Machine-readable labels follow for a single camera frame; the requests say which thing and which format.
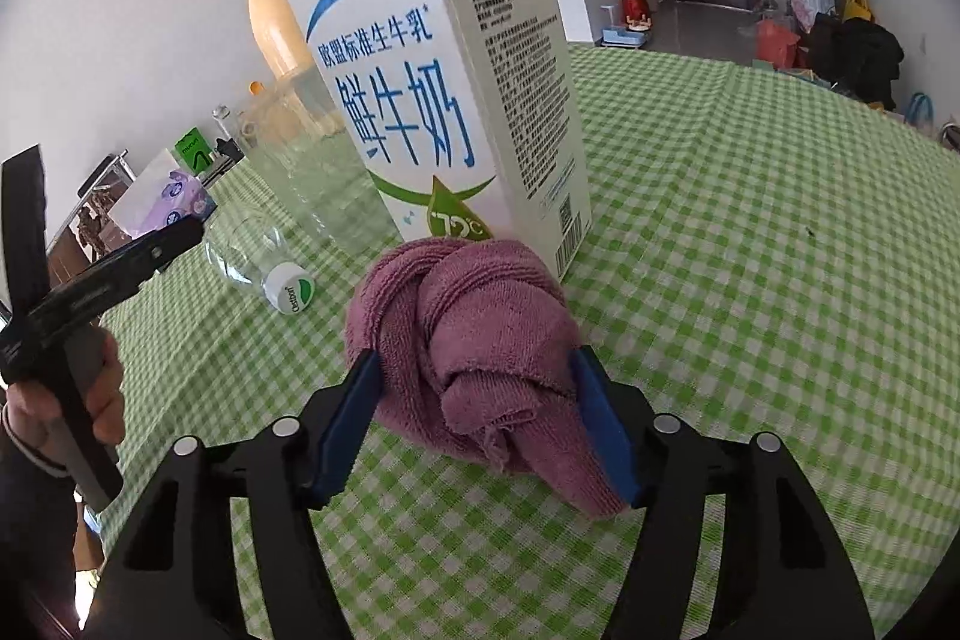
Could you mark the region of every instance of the bottle cap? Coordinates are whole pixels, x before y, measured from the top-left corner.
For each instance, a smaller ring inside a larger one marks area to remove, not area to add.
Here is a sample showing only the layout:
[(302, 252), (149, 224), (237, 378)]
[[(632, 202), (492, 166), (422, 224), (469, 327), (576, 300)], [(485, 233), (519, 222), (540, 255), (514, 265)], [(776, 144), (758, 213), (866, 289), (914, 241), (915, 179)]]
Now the bottle cap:
[(296, 263), (280, 263), (263, 281), (267, 300), (287, 316), (300, 314), (313, 300), (315, 287), (304, 268)]

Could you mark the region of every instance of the white milk carton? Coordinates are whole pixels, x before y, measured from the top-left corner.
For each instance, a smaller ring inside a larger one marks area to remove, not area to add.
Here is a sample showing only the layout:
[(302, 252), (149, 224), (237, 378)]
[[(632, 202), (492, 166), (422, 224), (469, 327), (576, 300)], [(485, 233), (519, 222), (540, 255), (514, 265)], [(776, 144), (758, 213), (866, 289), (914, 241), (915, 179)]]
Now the white milk carton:
[(289, 0), (405, 241), (512, 237), (563, 276), (590, 225), (557, 0)]

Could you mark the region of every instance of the yellow bag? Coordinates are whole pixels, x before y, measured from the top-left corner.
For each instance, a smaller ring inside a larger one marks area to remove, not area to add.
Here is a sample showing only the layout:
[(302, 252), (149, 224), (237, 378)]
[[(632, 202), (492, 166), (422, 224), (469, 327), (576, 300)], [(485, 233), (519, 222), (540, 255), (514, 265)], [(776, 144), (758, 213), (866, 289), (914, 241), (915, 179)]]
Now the yellow bag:
[(867, 0), (847, 0), (847, 5), (843, 9), (844, 23), (850, 18), (862, 18), (863, 20), (870, 20), (871, 23), (877, 19), (870, 11), (870, 4)]

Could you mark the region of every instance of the gray handle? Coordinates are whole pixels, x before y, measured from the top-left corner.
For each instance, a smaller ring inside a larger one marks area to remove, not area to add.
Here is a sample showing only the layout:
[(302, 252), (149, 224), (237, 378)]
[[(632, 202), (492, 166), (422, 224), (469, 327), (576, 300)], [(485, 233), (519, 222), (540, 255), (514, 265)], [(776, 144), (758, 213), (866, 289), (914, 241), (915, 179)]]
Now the gray handle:
[(76, 330), (66, 339), (67, 365), (78, 393), (69, 399), (61, 398), (64, 417), (47, 425), (56, 460), (69, 471), (94, 512), (105, 509), (123, 485), (114, 466), (119, 461), (117, 451), (94, 439), (83, 405), (86, 393), (104, 367), (104, 340), (104, 331), (93, 326)]

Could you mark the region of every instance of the tile floor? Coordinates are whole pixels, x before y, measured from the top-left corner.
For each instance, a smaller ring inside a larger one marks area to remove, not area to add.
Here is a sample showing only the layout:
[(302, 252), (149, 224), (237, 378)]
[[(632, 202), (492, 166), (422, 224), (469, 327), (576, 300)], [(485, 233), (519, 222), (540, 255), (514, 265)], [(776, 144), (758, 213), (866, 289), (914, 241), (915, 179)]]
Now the tile floor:
[(654, 35), (645, 49), (674, 52), (750, 66), (755, 39), (738, 28), (751, 25), (757, 15), (704, 4), (664, 1), (653, 13)]

